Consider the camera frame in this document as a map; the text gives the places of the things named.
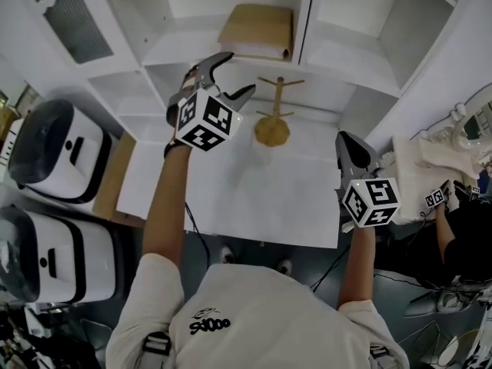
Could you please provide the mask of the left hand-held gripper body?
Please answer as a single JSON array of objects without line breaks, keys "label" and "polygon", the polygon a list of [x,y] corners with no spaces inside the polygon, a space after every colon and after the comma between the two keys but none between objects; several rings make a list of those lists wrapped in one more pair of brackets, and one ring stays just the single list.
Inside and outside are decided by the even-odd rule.
[{"label": "left hand-held gripper body", "polygon": [[238,111],[225,101],[217,85],[196,88],[188,73],[168,101],[166,120],[175,138],[190,148],[210,151],[232,138],[242,123]]}]

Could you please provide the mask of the person's left forearm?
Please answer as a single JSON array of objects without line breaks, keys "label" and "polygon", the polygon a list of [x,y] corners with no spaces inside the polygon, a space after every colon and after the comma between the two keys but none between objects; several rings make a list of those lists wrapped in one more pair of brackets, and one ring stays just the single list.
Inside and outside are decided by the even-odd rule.
[{"label": "person's left forearm", "polygon": [[143,234],[142,253],[181,261],[185,237],[185,195],[191,148],[172,148],[165,158]]}]

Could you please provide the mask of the white ornate mirror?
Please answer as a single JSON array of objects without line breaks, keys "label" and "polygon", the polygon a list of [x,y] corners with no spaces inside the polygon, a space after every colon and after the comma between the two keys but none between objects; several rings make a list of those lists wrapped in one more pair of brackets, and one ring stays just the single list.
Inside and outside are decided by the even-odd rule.
[{"label": "white ornate mirror", "polygon": [[477,178],[492,161],[492,83],[415,136],[423,166],[449,168]]}]

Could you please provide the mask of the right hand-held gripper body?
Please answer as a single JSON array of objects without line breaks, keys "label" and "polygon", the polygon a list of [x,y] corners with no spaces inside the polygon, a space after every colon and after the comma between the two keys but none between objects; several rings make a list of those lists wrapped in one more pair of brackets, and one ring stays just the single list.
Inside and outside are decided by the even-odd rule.
[{"label": "right hand-held gripper body", "polygon": [[359,228],[389,224],[401,207],[396,179],[351,179],[342,189],[341,207]]}]

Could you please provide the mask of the white and black robot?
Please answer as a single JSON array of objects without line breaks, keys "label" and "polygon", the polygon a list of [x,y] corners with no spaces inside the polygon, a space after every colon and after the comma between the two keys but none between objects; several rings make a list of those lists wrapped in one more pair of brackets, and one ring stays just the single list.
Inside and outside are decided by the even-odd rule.
[{"label": "white and black robot", "polygon": [[125,291],[124,249],[104,224],[0,208],[0,283],[25,303],[106,301]]},{"label": "white and black robot", "polygon": [[23,121],[8,160],[17,184],[66,204],[92,202],[118,140],[70,101],[45,101]]}]

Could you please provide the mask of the ribbed glass cabinet door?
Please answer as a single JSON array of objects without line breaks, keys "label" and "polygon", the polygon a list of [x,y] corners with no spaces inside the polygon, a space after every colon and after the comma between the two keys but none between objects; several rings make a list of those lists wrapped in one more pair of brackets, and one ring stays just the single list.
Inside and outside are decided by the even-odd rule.
[{"label": "ribbed glass cabinet door", "polygon": [[84,0],[58,0],[44,17],[75,63],[113,56]]}]

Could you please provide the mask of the white dressing table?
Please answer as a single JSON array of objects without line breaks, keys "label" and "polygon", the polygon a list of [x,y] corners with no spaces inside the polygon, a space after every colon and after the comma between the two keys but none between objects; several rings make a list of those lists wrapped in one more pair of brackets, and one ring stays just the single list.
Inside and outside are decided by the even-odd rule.
[{"label": "white dressing table", "polygon": [[389,171],[401,196],[401,206],[393,219],[395,224],[420,221],[421,213],[429,211],[425,198],[446,181],[459,181],[466,187],[477,183],[479,174],[466,153],[423,138],[409,141],[394,136],[392,143],[394,162]]}]

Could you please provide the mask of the long cardboard box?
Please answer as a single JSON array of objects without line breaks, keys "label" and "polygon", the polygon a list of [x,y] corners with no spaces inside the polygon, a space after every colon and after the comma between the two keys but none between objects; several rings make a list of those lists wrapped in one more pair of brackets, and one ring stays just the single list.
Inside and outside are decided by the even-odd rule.
[{"label": "long cardboard box", "polygon": [[92,213],[95,217],[105,221],[133,228],[142,228],[145,225],[142,219],[117,210],[118,199],[135,144],[136,141],[133,137],[124,132],[108,159],[105,173],[95,197]]}]

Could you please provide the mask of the person's right forearm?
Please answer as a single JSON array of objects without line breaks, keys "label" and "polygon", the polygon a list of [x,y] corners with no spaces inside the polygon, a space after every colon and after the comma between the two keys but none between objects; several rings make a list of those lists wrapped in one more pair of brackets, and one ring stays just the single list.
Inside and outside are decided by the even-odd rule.
[{"label": "person's right forearm", "polygon": [[339,291],[337,307],[370,301],[374,293],[374,259],[376,235],[374,227],[356,228],[349,250],[344,279]]}]

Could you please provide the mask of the white desk with shelves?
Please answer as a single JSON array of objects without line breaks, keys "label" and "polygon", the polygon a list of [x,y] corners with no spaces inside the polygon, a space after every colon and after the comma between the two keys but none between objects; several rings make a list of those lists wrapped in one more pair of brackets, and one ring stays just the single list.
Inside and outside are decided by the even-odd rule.
[{"label": "white desk with shelves", "polygon": [[[44,17],[58,0],[0,0],[0,54],[43,98],[65,98],[114,135],[136,141],[117,209],[145,218],[171,136],[165,110],[184,73],[221,52],[236,5],[289,8],[291,59],[237,55],[214,76],[233,92],[255,84],[238,133],[195,151],[188,203],[207,234],[333,248],[337,244],[339,130],[366,138],[402,101],[457,16],[459,0],[84,0],[113,56],[77,64]],[[256,111],[284,88],[287,142],[258,143]]]}]

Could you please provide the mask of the wooden branch stand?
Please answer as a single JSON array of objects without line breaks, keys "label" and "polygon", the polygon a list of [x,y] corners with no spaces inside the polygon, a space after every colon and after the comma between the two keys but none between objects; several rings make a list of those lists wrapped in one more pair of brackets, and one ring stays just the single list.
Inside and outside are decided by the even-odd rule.
[{"label": "wooden branch stand", "polygon": [[282,113],[281,101],[283,90],[286,87],[305,83],[304,79],[286,82],[283,77],[277,77],[276,81],[258,77],[259,81],[273,85],[275,87],[272,112],[256,111],[261,117],[254,126],[254,136],[258,143],[275,148],[284,145],[291,135],[285,117],[293,115],[293,112]]}]

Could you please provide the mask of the person's cream t-shirt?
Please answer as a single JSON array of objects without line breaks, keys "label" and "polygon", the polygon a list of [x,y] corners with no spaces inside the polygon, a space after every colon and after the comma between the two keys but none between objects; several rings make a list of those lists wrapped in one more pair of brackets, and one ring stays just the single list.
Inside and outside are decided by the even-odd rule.
[{"label": "person's cream t-shirt", "polygon": [[270,268],[214,264],[191,298],[144,255],[106,369],[410,369],[372,301],[332,308]]}]

